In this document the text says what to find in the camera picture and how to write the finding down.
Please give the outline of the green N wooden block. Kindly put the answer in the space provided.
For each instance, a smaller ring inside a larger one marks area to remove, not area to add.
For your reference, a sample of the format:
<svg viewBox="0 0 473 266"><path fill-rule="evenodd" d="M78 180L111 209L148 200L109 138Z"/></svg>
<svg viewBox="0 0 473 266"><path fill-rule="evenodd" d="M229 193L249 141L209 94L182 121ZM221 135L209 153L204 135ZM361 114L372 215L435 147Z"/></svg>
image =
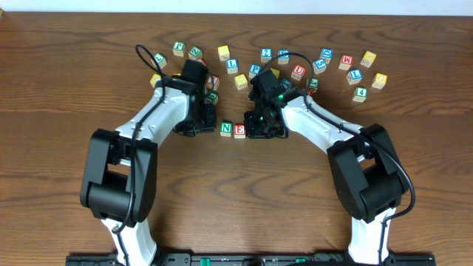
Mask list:
<svg viewBox="0 0 473 266"><path fill-rule="evenodd" d="M220 124L220 135L223 137L231 137L233 132L233 123L223 121Z"/></svg>

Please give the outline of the red E wooden block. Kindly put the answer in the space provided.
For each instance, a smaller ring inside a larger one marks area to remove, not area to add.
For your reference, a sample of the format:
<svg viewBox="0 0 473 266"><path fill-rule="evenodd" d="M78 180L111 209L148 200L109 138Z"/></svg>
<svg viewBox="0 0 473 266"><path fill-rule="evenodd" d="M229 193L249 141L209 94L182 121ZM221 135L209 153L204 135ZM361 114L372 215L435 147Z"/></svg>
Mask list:
<svg viewBox="0 0 473 266"><path fill-rule="evenodd" d="M243 124L235 124L234 125L234 137L236 139L245 139L246 138L245 126Z"/></svg>

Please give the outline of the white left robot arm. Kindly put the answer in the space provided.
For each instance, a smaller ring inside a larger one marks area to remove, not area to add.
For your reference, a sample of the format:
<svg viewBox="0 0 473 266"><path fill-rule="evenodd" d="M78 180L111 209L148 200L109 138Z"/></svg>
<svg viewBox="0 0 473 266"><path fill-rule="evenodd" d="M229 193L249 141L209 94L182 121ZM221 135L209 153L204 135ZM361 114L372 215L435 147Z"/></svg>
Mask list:
<svg viewBox="0 0 473 266"><path fill-rule="evenodd" d="M205 79L164 76L131 120L91 136L80 202L108 228L119 265L150 265L154 260L157 244L147 217L156 195L158 149L172 131L196 135L214 129L214 108L204 100Z"/></svg>

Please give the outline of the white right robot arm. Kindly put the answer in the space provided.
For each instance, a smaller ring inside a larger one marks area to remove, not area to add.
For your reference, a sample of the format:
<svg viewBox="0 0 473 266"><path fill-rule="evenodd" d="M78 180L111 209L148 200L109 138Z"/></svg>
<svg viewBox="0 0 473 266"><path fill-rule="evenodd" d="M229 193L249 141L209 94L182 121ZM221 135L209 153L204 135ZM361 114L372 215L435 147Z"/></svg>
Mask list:
<svg viewBox="0 0 473 266"><path fill-rule="evenodd" d="M415 204L411 198L405 210L396 210L402 196L414 196L415 189L386 129L349 123L298 87L254 87L248 97L255 103L255 109L245 113L250 138L286 138L297 132L326 153L338 199L352 217L351 259L384 264L391 220L409 213Z"/></svg>

